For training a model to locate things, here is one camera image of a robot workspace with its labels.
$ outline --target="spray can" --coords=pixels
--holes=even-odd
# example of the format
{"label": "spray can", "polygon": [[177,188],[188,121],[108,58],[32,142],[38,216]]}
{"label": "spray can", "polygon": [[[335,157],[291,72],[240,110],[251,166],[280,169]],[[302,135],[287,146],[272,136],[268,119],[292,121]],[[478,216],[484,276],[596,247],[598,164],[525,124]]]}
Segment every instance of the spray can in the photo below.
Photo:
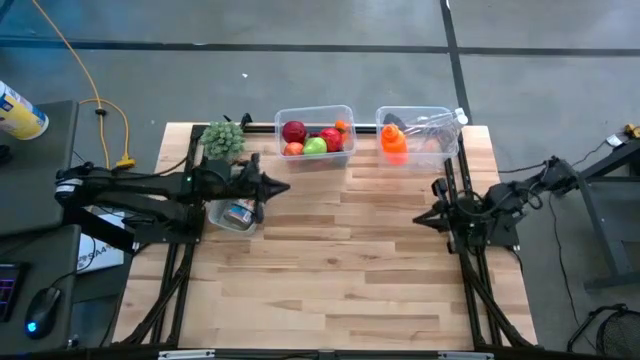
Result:
{"label": "spray can", "polygon": [[0,81],[0,130],[19,140],[31,140],[48,126],[47,115]]}

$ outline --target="gray floor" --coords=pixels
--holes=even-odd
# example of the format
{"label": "gray floor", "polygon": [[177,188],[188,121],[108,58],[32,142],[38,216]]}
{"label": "gray floor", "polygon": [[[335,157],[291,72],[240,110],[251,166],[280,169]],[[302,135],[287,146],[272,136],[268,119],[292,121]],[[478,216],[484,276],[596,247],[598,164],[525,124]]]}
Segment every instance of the gray floor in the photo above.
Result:
{"label": "gray floor", "polygon": [[[436,0],[42,0],[70,38],[253,44],[446,45]],[[638,48],[640,6],[598,0],[450,0],[461,46]],[[0,23],[11,38],[52,37],[29,1]],[[342,103],[369,123],[383,105],[456,106],[448,55],[265,52],[79,51],[100,89],[131,119],[131,154],[152,171],[169,121],[272,121],[282,108]],[[640,58],[462,56],[474,124],[488,125],[500,168],[555,154],[577,161],[640,109]],[[0,79],[34,102],[92,97],[65,50],[0,49]],[[112,162],[122,122],[107,120]],[[80,113],[76,151],[103,162],[92,107]],[[601,151],[579,166],[606,155]],[[526,177],[521,173],[504,180]],[[563,259],[578,317],[599,305],[640,309],[640,286],[586,293],[607,274],[578,194],[554,199]],[[519,225],[525,282],[540,344],[562,350],[576,324],[564,288],[549,207]],[[88,316],[91,308],[78,310]],[[101,321],[81,321],[86,344]],[[576,350],[593,352],[581,341]]]}

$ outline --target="artificial plant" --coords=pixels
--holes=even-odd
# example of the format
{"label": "artificial plant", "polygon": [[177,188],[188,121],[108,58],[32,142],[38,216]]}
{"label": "artificial plant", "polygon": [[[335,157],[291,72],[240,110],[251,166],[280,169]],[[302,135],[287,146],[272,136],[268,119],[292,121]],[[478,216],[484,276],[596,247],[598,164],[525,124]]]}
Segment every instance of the artificial plant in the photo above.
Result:
{"label": "artificial plant", "polygon": [[207,158],[232,162],[244,152],[244,118],[242,127],[224,118],[226,122],[211,122],[202,133],[200,143]]}

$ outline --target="yellow extension cord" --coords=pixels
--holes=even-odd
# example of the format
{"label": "yellow extension cord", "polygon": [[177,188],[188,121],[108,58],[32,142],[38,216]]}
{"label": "yellow extension cord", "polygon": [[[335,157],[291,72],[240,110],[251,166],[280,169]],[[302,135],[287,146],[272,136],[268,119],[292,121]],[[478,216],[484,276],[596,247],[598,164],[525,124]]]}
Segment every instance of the yellow extension cord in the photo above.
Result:
{"label": "yellow extension cord", "polygon": [[[80,104],[95,102],[98,104],[98,110],[104,110],[102,108],[102,103],[105,103],[112,106],[114,109],[116,109],[120,113],[120,115],[122,115],[122,119],[124,120],[124,128],[125,128],[124,152],[122,154],[122,159],[116,162],[116,167],[120,167],[120,168],[134,167],[136,164],[136,161],[135,159],[129,157],[129,120],[127,119],[127,115],[125,115],[124,111],[122,111],[122,109],[120,109],[117,105],[115,105],[111,101],[107,101],[105,99],[100,98],[100,95],[98,94],[98,89],[96,88],[96,84],[93,82],[93,78],[91,77],[91,74],[89,74],[89,71],[87,70],[87,68],[84,66],[84,63],[80,59],[80,56],[78,56],[75,50],[73,50],[73,47],[71,47],[71,45],[69,44],[67,39],[64,37],[64,35],[62,35],[60,30],[58,30],[58,27],[56,26],[56,24],[54,24],[51,18],[49,18],[49,15],[47,15],[44,9],[40,7],[40,4],[38,4],[38,1],[37,0],[32,0],[32,1],[33,1],[33,5],[35,5],[35,7],[38,8],[38,10],[40,11],[40,14],[42,14],[42,16],[49,23],[49,25],[51,25],[53,30],[55,30],[55,32],[58,34],[60,39],[67,46],[69,51],[71,51],[71,54],[76,59],[80,67],[82,67],[84,74],[87,76],[87,79],[89,80],[89,84],[91,84],[91,89],[93,90],[93,94],[95,97],[92,99],[82,100]],[[102,114],[98,114],[98,117],[100,119],[100,141],[102,142],[102,150],[104,151],[104,161],[106,164],[106,168],[110,169],[111,164],[109,161],[109,150],[107,149],[107,142],[105,141],[105,138],[104,138],[104,116]]]}

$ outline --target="desk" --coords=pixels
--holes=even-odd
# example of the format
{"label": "desk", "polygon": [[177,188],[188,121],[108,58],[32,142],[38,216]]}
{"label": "desk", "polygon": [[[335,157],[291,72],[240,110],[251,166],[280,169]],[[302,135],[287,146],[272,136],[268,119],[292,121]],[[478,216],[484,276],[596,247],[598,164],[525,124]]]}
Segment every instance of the desk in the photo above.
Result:
{"label": "desk", "polygon": [[58,170],[71,165],[78,104],[69,100],[36,106],[49,117],[49,127],[38,138],[24,141],[0,132],[0,144],[9,145],[13,154],[0,168],[0,236],[62,223],[55,179]]}
{"label": "desk", "polygon": [[63,226],[41,235],[25,234],[0,241],[0,254],[20,246],[9,255],[0,256],[0,261],[30,264],[18,293],[11,320],[0,323],[0,354],[52,350],[67,344],[74,276],[67,276],[56,284],[56,287],[62,290],[62,295],[58,302],[55,326],[49,335],[39,340],[28,338],[25,335],[24,317],[31,299],[38,290],[51,286],[58,277],[75,270],[79,242],[78,225]]}
{"label": "desk", "polygon": [[[185,156],[192,125],[167,124],[157,171]],[[489,131],[463,132],[482,194],[499,182]],[[246,136],[247,152],[261,153],[261,168],[291,190],[269,201],[264,224],[248,239],[207,224],[180,347],[472,348],[458,257],[447,253],[445,236],[411,222],[435,201],[430,185],[442,173],[378,168],[372,135],[358,136],[346,170],[292,173],[277,158],[273,135]],[[134,258],[114,341],[155,301],[166,252],[166,245],[151,245]],[[487,259],[496,301],[535,343],[516,259],[503,249],[488,250]]]}

